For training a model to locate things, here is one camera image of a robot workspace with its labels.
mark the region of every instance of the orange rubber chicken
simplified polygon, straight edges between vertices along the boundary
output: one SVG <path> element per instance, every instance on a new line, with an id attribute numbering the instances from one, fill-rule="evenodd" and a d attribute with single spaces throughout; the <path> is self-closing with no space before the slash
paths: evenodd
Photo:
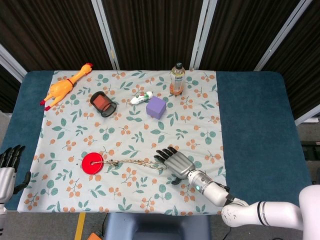
<path id="1" fill-rule="evenodd" d="M 74 88 L 75 82 L 92 71 L 92 66 L 92 63 L 86 63 L 76 75 L 53 84 L 49 89 L 49 95 L 40 102 L 40 105 L 44 105 L 46 101 L 54 98 L 53 102 L 49 106 L 46 106 L 44 110 L 48 111 L 55 104 L 64 99 L 64 97 Z"/>

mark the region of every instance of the yellow tape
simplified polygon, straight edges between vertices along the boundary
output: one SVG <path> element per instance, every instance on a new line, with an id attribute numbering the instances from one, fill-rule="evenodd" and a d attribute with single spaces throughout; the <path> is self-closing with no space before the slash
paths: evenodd
<path id="1" fill-rule="evenodd" d="M 85 218 L 86 218 L 86 213 L 80 212 L 79 218 L 78 218 L 78 224 L 76 226 L 74 240 L 81 240 L 82 231 L 84 229 L 84 224 L 85 224 Z"/>

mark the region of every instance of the robotic arm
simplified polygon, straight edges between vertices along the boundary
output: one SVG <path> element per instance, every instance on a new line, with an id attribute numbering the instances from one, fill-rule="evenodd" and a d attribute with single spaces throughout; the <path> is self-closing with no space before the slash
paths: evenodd
<path id="1" fill-rule="evenodd" d="M 16 174 L 20 163 L 20 157 L 25 149 L 25 146 L 15 146 L 8 148 L 0 155 L 0 239 L 4 230 L 7 210 L 5 203 L 7 203 L 13 194 L 28 186 L 31 173 L 28 171 L 22 184 L 15 187 Z"/>
<path id="2" fill-rule="evenodd" d="M 230 227 L 247 224 L 283 227 L 303 230 L 303 240 L 320 239 L 317 226 L 320 216 L 320 185 L 304 188 L 299 195 L 300 207 L 289 202 L 260 201 L 248 205 L 245 201 L 229 194 L 229 188 L 214 182 L 184 154 L 173 147 L 156 151 L 154 158 L 165 164 L 176 176 L 172 182 L 177 185 L 188 179 L 195 189 L 204 195 L 221 211 L 222 220 Z"/>

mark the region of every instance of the gray floor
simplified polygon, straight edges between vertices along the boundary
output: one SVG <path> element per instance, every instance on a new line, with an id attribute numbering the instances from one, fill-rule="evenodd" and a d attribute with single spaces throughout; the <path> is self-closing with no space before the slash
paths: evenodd
<path id="1" fill-rule="evenodd" d="M 0 144 L 8 126 L 8 119 L 0 114 Z M 320 123 L 301 124 L 297 128 L 302 141 L 320 141 Z M 319 162 L 308 162 L 311 176 L 320 167 Z M 77 223 L 77 213 L 17 213 L 9 212 L 4 228 L 4 240 L 71 240 L 74 239 Z M 92 232 L 101 231 L 105 213 L 87 213 L 85 216 L 82 239 L 88 239 Z M 211 216 L 211 234 L 213 240 L 222 240 L 229 231 L 220 215 Z M 235 227 L 226 240 L 301 240 L 299 230 L 246 225 Z"/>

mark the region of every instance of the robot finger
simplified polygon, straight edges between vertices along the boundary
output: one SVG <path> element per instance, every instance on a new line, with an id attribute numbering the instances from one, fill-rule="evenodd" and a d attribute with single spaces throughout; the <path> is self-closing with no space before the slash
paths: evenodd
<path id="1" fill-rule="evenodd" d="M 13 167 L 15 169 L 15 172 L 17 172 L 18 170 L 18 166 L 19 166 L 19 163 L 20 163 L 20 157 L 22 155 L 22 152 L 25 150 L 26 146 L 22 146 L 20 147 L 15 155 L 14 155 L 14 158 L 13 158 L 13 161 L 12 161 L 12 164 L 11 164 L 11 167 Z"/>
<path id="2" fill-rule="evenodd" d="M 0 168 L 4 168 L 6 165 L 6 161 L 8 158 L 8 154 L 10 153 L 12 147 L 9 147 L 7 150 L 4 151 L 4 153 L 0 157 Z"/>
<path id="3" fill-rule="evenodd" d="M 163 159 L 161 156 L 158 156 L 158 155 L 154 155 L 153 157 L 154 157 L 155 159 L 157 159 L 158 161 L 160 161 L 161 163 L 163 163 L 163 164 L 164 164 L 165 161 L 166 161 L 165 159 Z"/>
<path id="4" fill-rule="evenodd" d="M 12 167 L 12 163 L 14 161 L 14 156 L 20 147 L 21 147 L 20 145 L 17 145 L 11 149 L 10 153 L 8 154 L 7 160 L 6 160 L 6 164 L 5 164 L 6 168 Z"/>
<path id="5" fill-rule="evenodd" d="M 156 151 L 158 154 L 161 155 L 161 157 L 163 157 L 165 160 L 167 160 L 169 158 L 169 156 L 167 154 L 165 154 L 163 151 L 161 150 L 157 150 Z"/>
<path id="6" fill-rule="evenodd" d="M 176 154 L 177 150 L 175 150 L 172 146 L 168 146 L 168 149 L 173 153 Z"/>
<path id="7" fill-rule="evenodd" d="M 173 155 L 172 152 L 170 152 L 168 149 L 164 148 L 162 149 L 163 152 L 165 152 L 169 157 L 171 157 Z"/>
<path id="8" fill-rule="evenodd" d="M 176 177 L 175 180 L 173 180 L 173 181 L 171 182 L 171 184 L 172 184 L 172 185 L 178 185 L 179 183 L 181 183 L 181 181 L 182 181 L 182 180 L 181 180 L 180 178 Z"/>

